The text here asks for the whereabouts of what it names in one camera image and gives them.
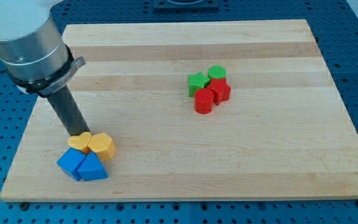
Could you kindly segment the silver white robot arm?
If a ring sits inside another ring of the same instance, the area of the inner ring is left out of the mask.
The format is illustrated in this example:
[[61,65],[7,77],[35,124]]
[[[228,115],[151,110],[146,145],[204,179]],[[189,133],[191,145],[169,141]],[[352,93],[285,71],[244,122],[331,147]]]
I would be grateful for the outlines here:
[[71,136],[90,129],[67,87],[85,65],[74,58],[51,15],[56,0],[0,1],[0,60],[27,94],[46,98]]

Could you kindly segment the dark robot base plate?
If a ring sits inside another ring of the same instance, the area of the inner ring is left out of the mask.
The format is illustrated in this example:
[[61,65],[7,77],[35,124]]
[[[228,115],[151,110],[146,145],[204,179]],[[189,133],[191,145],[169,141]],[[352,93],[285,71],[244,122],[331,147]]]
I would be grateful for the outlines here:
[[219,3],[220,0],[153,0],[153,9],[218,9]]

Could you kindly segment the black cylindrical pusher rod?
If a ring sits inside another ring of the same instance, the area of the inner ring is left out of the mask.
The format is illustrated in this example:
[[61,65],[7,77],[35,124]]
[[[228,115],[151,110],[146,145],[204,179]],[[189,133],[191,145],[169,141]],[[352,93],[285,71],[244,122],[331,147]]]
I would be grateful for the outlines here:
[[90,131],[67,86],[52,93],[47,99],[70,136]]

